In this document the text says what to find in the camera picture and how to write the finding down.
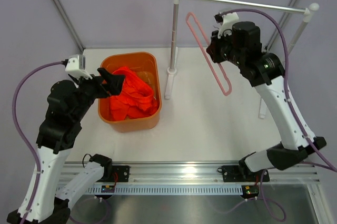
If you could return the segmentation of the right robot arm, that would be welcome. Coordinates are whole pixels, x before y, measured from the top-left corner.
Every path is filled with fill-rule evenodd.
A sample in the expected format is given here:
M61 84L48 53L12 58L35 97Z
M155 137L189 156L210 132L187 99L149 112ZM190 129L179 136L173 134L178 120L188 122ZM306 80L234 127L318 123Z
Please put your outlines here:
M281 142L266 150L251 153L239 161L239 176L251 180L264 169L285 170L299 164L326 146L306 125L292 95L284 87L285 69L273 53L262 51L260 28L253 22L237 22L230 34L215 30L206 49L215 63L228 61L240 70L266 103L279 131Z

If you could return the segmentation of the orange shorts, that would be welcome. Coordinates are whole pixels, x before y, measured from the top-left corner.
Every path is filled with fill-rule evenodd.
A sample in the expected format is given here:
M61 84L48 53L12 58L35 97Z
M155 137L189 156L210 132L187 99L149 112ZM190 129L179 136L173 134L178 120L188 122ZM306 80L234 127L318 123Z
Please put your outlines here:
M136 72L128 67L120 67L113 72L124 75L122 92L109 98L109 110L113 121L146 118L158 110L154 90Z

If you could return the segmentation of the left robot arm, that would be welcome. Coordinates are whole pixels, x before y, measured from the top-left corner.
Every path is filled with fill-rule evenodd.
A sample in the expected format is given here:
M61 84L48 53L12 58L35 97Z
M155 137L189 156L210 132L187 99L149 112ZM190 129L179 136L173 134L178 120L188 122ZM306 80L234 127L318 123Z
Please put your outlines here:
M98 68L98 76L62 80L47 98L48 109L37 136L38 162L22 205L7 216L8 223L67 223L71 210L95 182L116 178L111 158L95 154L74 179L56 191L65 160L81 131L81 120L96 99L122 92L124 75Z

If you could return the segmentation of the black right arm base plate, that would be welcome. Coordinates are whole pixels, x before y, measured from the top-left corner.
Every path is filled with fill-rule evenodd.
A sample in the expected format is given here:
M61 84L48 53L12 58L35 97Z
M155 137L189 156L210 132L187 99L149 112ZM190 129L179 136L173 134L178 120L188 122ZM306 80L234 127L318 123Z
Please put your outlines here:
M240 171L239 165L223 165L217 168L224 182L259 182L263 176L263 182L269 182L270 177L268 171L260 170L258 172L243 174Z

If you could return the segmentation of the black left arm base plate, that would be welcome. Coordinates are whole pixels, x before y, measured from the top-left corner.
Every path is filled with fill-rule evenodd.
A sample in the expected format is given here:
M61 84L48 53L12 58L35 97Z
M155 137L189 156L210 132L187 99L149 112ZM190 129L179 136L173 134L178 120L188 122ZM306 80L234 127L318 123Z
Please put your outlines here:
M128 182L130 176L130 166L110 165L104 168L103 177L99 182Z

